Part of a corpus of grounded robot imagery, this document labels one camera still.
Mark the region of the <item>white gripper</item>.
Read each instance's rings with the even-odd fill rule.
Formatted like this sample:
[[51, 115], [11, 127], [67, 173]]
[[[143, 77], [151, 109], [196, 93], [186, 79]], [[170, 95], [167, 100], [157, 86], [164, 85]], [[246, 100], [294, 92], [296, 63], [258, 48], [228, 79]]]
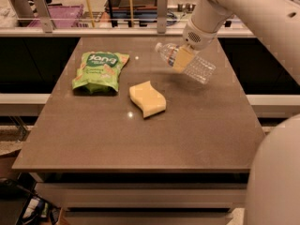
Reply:
[[172, 68], [176, 72], [183, 72], [194, 58], [194, 50], [200, 51], [209, 46], [216, 37], [217, 31], [215, 22], [190, 17], [183, 31], [186, 45], [178, 48]]

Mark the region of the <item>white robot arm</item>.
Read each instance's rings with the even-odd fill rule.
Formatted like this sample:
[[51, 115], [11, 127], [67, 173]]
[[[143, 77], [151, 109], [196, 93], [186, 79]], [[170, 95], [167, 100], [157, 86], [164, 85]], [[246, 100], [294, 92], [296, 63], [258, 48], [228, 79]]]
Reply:
[[[299, 6], [290, 0], [198, 0], [184, 41], [204, 49], [233, 14], [300, 83]], [[247, 183], [245, 222], [300, 225], [299, 114], [275, 127], [260, 144]]]

